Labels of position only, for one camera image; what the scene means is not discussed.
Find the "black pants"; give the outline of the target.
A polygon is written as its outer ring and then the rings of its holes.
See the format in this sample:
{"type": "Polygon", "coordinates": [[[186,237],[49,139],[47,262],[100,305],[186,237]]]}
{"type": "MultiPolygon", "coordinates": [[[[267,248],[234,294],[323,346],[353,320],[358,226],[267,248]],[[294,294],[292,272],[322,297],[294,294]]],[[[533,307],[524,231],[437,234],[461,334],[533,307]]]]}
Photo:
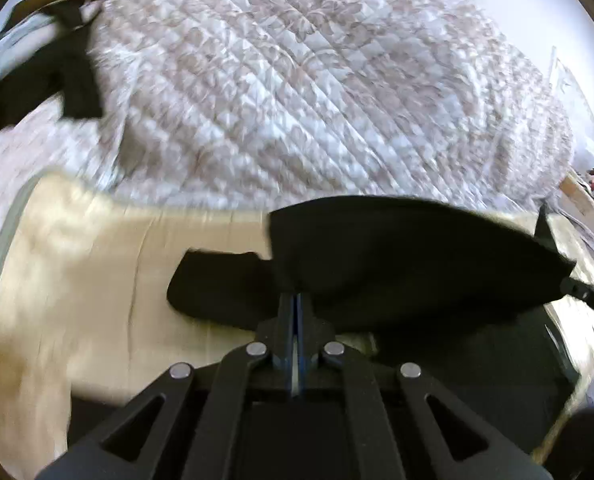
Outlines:
{"type": "Polygon", "coordinates": [[[578,375],[546,313],[574,263],[535,236],[426,200],[332,197],[273,211],[271,258],[191,249],[167,290],[192,318],[254,330],[306,295],[374,359],[414,362],[526,452],[578,375]]]}

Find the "cardboard box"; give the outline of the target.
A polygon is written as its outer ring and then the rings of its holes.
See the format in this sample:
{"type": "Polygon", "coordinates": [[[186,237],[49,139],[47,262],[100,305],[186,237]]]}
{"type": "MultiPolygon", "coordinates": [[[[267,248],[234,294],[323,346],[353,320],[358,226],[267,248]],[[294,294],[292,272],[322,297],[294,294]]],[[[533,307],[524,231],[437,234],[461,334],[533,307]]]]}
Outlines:
{"type": "Polygon", "coordinates": [[[559,185],[559,205],[594,234],[594,197],[585,180],[570,169],[559,185]]]}

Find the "gold satin bedspread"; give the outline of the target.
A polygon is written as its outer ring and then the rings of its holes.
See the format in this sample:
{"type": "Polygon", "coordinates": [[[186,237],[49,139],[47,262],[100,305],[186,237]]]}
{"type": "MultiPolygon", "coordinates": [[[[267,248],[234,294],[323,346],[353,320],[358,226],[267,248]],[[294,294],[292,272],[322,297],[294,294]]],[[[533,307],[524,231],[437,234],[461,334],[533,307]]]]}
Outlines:
{"type": "MultiPolygon", "coordinates": [[[[377,363],[370,335],[322,352],[330,383],[290,396],[254,385],[254,330],[168,301],[191,249],[271,258],[269,212],[135,207],[41,174],[0,233],[0,479],[594,479],[594,311],[546,305],[577,372],[526,452],[414,362],[377,363]]],[[[546,210],[480,214],[551,243],[594,284],[576,231],[546,210]]]]}

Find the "quilted floral comforter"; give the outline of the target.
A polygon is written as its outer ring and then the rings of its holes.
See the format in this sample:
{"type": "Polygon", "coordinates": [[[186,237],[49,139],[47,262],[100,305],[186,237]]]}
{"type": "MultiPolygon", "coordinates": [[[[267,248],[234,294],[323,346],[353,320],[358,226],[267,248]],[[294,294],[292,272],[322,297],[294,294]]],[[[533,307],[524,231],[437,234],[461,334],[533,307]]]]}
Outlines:
{"type": "Polygon", "coordinates": [[[102,0],[103,116],[55,94],[0,131],[0,223],[49,166],[148,204],[274,208],[337,194],[530,208],[574,136],[474,0],[102,0]]]}

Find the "dark clothes pile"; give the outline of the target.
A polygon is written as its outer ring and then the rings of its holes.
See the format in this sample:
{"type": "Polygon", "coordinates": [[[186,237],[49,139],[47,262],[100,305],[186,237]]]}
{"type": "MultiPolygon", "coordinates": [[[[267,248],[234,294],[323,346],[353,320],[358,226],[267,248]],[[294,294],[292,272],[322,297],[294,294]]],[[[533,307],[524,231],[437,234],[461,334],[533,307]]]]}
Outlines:
{"type": "Polygon", "coordinates": [[[55,94],[70,119],[103,116],[88,55],[102,0],[24,0],[0,32],[0,131],[18,125],[55,94]]]}

